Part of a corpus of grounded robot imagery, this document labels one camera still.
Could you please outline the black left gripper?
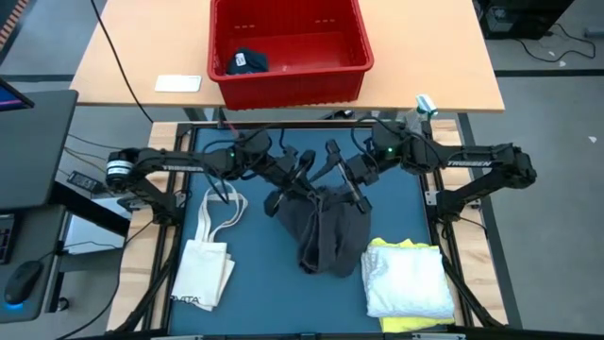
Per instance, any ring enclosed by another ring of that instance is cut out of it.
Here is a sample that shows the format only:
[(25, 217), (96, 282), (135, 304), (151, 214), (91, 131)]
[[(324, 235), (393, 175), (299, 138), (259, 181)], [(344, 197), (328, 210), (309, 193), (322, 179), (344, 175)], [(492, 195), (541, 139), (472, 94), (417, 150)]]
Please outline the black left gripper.
[[(282, 193), (308, 194), (310, 184), (308, 171), (314, 165), (316, 152), (306, 150), (300, 158), (297, 152), (289, 147), (286, 154), (274, 157), (268, 151), (261, 155), (261, 177), (276, 186)], [(277, 211), (282, 193), (275, 190), (264, 199), (263, 209), (266, 215), (273, 217)]]

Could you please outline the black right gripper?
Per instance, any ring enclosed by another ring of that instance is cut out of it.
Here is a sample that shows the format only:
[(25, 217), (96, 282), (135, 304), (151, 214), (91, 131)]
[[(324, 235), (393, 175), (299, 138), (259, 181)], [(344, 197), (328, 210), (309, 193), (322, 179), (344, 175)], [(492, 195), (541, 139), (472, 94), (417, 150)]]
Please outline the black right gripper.
[[(335, 140), (326, 142), (327, 165), (336, 166), (341, 159), (340, 147)], [(358, 154), (345, 161), (346, 177), (350, 180), (346, 184), (350, 189), (353, 201), (361, 213), (369, 213), (372, 206), (365, 195), (362, 194), (357, 184), (366, 186), (378, 181), (378, 171), (374, 163), (364, 155)]]

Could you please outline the dark grey garment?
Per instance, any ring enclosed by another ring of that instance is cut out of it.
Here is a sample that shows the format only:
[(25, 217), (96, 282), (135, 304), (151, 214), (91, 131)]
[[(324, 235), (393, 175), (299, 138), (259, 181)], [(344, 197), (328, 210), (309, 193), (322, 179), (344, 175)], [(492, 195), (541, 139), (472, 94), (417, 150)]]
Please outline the dark grey garment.
[(345, 186), (321, 186), (306, 197), (285, 197), (277, 219), (296, 241), (296, 260), (303, 272), (350, 276), (370, 236), (371, 213), (361, 212)]

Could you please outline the red plastic laundry basket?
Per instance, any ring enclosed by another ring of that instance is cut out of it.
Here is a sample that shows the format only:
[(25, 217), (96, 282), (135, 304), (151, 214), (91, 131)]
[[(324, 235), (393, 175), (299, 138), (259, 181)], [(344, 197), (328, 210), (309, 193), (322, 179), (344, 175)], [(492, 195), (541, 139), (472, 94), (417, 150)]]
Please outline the red plastic laundry basket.
[[(228, 75), (242, 47), (269, 71)], [(359, 0), (210, 0), (207, 72), (230, 110), (354, 101), (373, 65)]]

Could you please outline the clear plastic spray bottle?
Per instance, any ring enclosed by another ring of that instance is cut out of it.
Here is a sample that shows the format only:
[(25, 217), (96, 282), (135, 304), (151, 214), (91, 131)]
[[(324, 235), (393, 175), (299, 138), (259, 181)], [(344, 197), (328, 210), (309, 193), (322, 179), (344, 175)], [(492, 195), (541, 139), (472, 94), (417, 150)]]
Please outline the clear plastic spray bottle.
[(417, 134), (422, 134), (422, 125), (439, 113), (437, 106), (427, 94), (415, 96), (416, 106), (405, 113), (407, 128)]

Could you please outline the blue table mat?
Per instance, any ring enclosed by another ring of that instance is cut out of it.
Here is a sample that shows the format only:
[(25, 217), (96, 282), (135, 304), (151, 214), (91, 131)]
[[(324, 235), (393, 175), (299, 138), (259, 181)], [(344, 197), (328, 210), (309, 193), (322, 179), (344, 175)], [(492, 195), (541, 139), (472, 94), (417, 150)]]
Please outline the blue table mat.
[[(297, 264), (296, 242), (263, 202), (273, 185), (260, 177), (234, 182), (249, 205), (238, 224), (218, 232), (235, 262), (219, 304), (207, 312), (175, 302), (172, 335), (379, 332), (368, 316), (361, 272), (347, 278), (308, 275)], [(418, 177), (399, 167), (362, 188), (373, 206), (371, 232), (389, 243), (430, 241), (424, 191)]]

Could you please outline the navy garment with white tag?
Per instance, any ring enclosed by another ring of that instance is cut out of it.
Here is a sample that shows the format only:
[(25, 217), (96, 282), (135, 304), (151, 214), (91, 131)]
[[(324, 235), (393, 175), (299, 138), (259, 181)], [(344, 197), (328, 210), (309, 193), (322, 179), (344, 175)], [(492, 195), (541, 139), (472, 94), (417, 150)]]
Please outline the navy garment with white tag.
[(228, 75), (245, 75), (264, 73), (269, 71), (268, 59), (265, 54), (239, 48), (228, 63), (226, 73)]

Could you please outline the cream canvas tote bag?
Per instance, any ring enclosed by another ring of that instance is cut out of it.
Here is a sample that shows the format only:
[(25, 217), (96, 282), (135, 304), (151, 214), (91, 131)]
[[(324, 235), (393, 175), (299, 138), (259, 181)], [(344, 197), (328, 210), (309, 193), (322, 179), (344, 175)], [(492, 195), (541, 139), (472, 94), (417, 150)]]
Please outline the cream canvas tote bag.
[[(217, 242), (216, 234), (235, 226), (248, 207), (246, 197), (232, 184), (226, 182), (225, 186), (225, 189), (208, 189), (204, 193), (198, 209), (196, 233), (184, 247), (171, 292), (172, 300), (192, 304), (208, 312), (218, 306), (235, 266), (227, 252), (227, 243)], [(221, 201), (221, 196), (235, 204), (235, 213), (214, 228), (209, 203)]]

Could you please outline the white card on desk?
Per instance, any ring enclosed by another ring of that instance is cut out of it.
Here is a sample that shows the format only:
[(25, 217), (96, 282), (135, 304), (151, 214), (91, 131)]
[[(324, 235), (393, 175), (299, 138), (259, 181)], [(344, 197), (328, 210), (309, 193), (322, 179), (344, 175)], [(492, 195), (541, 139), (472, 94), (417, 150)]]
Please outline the white card on desk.
[(159, 93), (196, 93), (200, 90), (201, 76), (161, 75), (158, 76), (155, 91)]

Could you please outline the white flat panel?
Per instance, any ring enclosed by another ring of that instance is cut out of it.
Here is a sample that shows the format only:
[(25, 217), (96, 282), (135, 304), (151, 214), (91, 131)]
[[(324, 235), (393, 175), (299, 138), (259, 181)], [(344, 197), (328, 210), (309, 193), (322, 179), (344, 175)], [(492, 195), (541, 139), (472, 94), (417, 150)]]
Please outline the white flat panel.
[(125, 240), (125, 236), (115, 234), (73, 215), (64, 243), (70, 254), (83, 254), (115, 248), (121, 249)]

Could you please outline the black power adapter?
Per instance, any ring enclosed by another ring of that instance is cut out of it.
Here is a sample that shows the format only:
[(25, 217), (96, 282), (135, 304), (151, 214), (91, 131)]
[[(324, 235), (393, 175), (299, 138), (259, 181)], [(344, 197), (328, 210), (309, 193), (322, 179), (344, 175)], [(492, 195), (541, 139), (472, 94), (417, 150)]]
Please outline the black power adapter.
[(78, 171), (73, 171), (68, 176), (67, 182), (91, 194), (101, 194), (105, 191), (105, 187), (100, 181)]

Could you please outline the black computer tower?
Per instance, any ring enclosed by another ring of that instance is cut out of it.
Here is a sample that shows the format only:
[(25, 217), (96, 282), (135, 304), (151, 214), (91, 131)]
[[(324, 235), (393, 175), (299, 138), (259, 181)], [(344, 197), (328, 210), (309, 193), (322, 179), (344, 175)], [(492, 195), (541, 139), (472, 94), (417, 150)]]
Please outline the black computer tower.
[(487, 40), (540, 40), (575, 0), (474, 0)]

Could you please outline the black side desk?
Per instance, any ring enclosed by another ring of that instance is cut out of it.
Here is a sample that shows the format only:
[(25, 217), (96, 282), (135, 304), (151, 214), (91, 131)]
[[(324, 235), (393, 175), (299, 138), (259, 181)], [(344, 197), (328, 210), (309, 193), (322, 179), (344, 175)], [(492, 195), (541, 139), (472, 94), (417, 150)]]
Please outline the black side desk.
[[(63, 235), (66, 210), (48, 205), (23, 214), (17, 224), (18, 235), (9, 263), (0, 264), (0, 324), (31, 321), (47, 310), (47, 301), (56, 286), (55, 255)], [(24, 302), (11, 305), (5, 301), (8, 279), (23, 263), (39, 261), (40, 275)]]

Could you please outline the black computer mouse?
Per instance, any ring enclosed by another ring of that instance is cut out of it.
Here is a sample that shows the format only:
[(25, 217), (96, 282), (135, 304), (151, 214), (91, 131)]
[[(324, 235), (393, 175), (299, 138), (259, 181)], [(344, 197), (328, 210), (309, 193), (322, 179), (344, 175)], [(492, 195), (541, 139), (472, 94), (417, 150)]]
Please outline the black computer mouse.
[(41, 261), (28, 261), (19, 265), (7, 281), (5, 302), (9, 305), (23, 303), (31, 295), (42, 269)]

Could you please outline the black aluminium table frame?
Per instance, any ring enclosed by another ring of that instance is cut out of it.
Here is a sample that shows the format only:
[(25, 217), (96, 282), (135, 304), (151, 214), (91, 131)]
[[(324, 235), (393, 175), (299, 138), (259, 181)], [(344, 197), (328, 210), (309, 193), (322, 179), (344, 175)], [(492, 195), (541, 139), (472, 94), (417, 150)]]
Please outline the black aluminium table frame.
[[(238, 129), (254, 129), (254, 128), (265, 128), (268, 127), (270, 129), (281, 129), (285, 128), (289, 131), (303, 131), (305, 134), (312, 133), (324, 133), (327, 132), (335, 133), (338, 137), (342, 137), (343, 142), (338, 142), (342, 150), (352, 147), (352, 142), (349, 139), (350, 129), (356, 125), (355, 121), (345, 121), (345, 120), (334, 120), (334, 121), (284, 121), (284, 122), (236, 122), (234, 123), (234, 127)], [(167, 123), (167, 122), (159, 122), (153, 123), (151, 127), (151, 132), (149, 135), (149, 147), (153, 148), (166, 148), (166, 149), (174, 149), (180, 151), (189, 149), (196, 149), (198, 145), (202, 145), (201, 142), (197, 142), (199, 140), (198, 137), (202, 137), (203, 133), (208, 134), (208, 132), (198, 132), (198, 130), (216, 130), (218, 135), (227, 136), (226, 129), (221, 129), (217, 127), (215, 122), (180, 122), (180, 123)], [(453, 140), (460, 142), (460, 133), (458, 132), (458, 128), (455, 125), (455, 122), (452, 120), (442, 120), (436, 121), (433, 123), (433, 127), (431, 128), (431, 134), (428, 135), (428, 138), (435, 139), (438, 138), (443, 143), (446, 142), (446, 138), (451, 137)], [(459, 247), (458, 240), (453, 232), (453, 222), (445, 222), (445, 225), (449, 229), (449, 234), (447, 235), (448, 239), (441, 239), (440, 230), (442, 226), (438, 223), (443, 222), (442, 220), (438, 220), (434, 217), (435, 212), (430, 208), (430, 206), (425, 202), (424, 198), (420, 198), (424, 195), (424, 191), (428, 190), (428, 187), (432, 184), (428, 183), (428, 176), (423, 175), (422, 177), (413, 178), (411, 180), (411, 175), (407, 175), (404, 177), (402, 172), (399, 170), (397, 172), (397, 179), (405, 179), (405, 189), (409, 187), (410, 194), (404, 194), (401, 198), (406, 198), (410, 203), (410, 207), (401, 212), (397, 212), (392, 208), (392, 211), (385, 212), (384, 218), (381, 220), (387, 222), (394, 222), (394, 217), (399, 216), (401, 213), (406, 213), (406, 217), (409, 218), (411, 222), (411, 226), (405, 229), (407, 236), (421, 236), (420, 241), (428, 241), (431, 245), (436, 245), (437, 241), (444, 241), (442, 244), (444, 246), (451, 246), (452, 253), (448, 256), (448, 260), (452, 262), (450, 265), (450, 269), (455, 269), (458, 273), (456, 275), (459, 276), (461, 280), (463, 278), (462, 274), (462, 265), (461, 265), (461, 257), (459, 255)], [(189, 197), (196, 197), (193, 194), (193, 188), (197, 189), (194, 184), (197, 182), (201, 183), (201, 179), (198, 181), (192, 180), (193, 175), (169, 175), (168, 173), (156, 173), (155, 175), (151, 175), (150, 181), (153, 185), (155, 185), (161, 192), (166, 190), (170, 192), (176, 192), (183, 188), (182, 190)], [(189, 223), (191, 220), (192, 211), (193, 211), (193, 203), (195, 203), (196, 198), (187, 198), (186, 202), (183, 206), (181, 206), (184, 211), (181, 212), (181, 218), (184, 218), (187, 222), (187, 227), (164, 227), (164, 225), (160, 225), (159, 227), (152, 227), (147, 231), (151, 232), (153, 242), (145, 243), (143, 242), (143, 246), (132, 246), (133, 250), (136, 250), (135, 254), (142, 254), (149, 257), (149, 261), (145, 262), (145, 265), (149, 264), (149, 272), (150, 282), (148, 286), (154, 287), (156, 277), (160, 277), (168, 283), (168, 288), (172, 288), (172, 284), (174, 282), (174, 278), (176, 277), (176, 260), (179, 260), (180, 253), (182, 252), (182, 247), (184, 246), (184, 236), (193, 236), (193, 227), (189, 228)], [(170, 260), (170, 252), (165, 252), (164, 254), (164, 246), (169, 242), (172, 242), (172, 245), (176, 245), (175, 250), (172, 253), (176, 255), (172, 256), (174, 259)], [(136, 255), (136, 261), (138, 261), (139, 257), (142, 259), (142, 255)], [(168, 272), (165, 270), (159, 270), (159, 265), (164, 263), (170, 263), (170, 269), (172, 270), (168, 275)], [(300, 311), (295, 311), (292, 309), (288, 309), (286, 312), (291, 312), (288, 315), (292, 315), (292, 317), (296, 316), (307, 316), (310, 321), (310, 328), (303, 327), (301, 331), (296, 331), (297, 329), (294, 327), (294, 320), (283, 319), (270, 317), (271, 320), (275, 323), (271, 325), (264, 325), (261, 327), (261, 331), (267, 331), (265, 333), (260, 334), (257, 331), (248, 331), (246, 334), (239, 334), (238, 331), (242, 327), (246, 330), (249, 328), (251, 330), (251, 326), (256, 326), (256, 322), (253, 322), (252, 316), (249, 319), (245, 319), (243, 322), (243, 326), (233, 331), (231, 329), (221, 332), (220, 334), (210, 333), (206, 330), (206, 323), (201, 323), (202, 312), (196, 312), (193, 310), (193, 307), (186, 307), (187, 305), (182, 304), (185, 307), (177, 307), (176, 303), (170, 300), (169, 292), (158, 293), (155, 292), (156, 295), (159, 294), (157, 300), (160, 300), (162, 303), (159, 307), (159, 312), (155, 312), (159, 317), (159, 326), (155, 329), (150, 329), (152, 326), (144, 326), (141, 331), (108, 331), (103, 337), (99, 337), (102, 340), (413, 340), (413, 335), (415, 333), (427, 333), (429, 335), (415, 336), (416, 340), (421, 340), (424, 338), (426, 340), (428, 337), (441, 338), (442, 339), (463, 339), (465, 336), (469, 340), (481, 339), (482, 336), (485, 336), (483, 339), (490, 339), (491, 333), (494, 333), (492, 330), (496, 330), (493, 328), (487, 329), (484, 331), (482, 326), (475, 327), (473, 316), (471, 316), (469, 304), (463, 300), (462, 295), (458, 294), (455, 291), (455, 286), (453, 287), (454, 291), (454, 299), (456, 300), (457, 307), (459, 307), (457, 318), (460, 318), (459, 322), (461, 322), (461, 326), (437, 326), (436, 328), (428, 328), (426, 330), (421, 331), (413, 331), (413, 332), (403, 332), (403, 333), (382, 333), (378, 331), (364, 331), (365, 329), (373, 330), (378, 329), (377, 321), (367, 321), (365, 319), (361, 320), (360, 312), (356, 314), (351, 314), (352, 311), (344, 311), (342, 308), (338, 309), (336, 312), (345, 314), (344, 321), (349, 320), (350, 323), (342, 322), (338, 323), (335, 328), (336, 331), (322, 332), (323, 326), (319, 327), (319, 321), (321, 317), (327, 316), (325, 311), (320, 311), (320, 314), (310, 315), (310, 312), (307, 309), (302, 309), (302, 302), (294, 302), (294, 307), (300, 307)]]

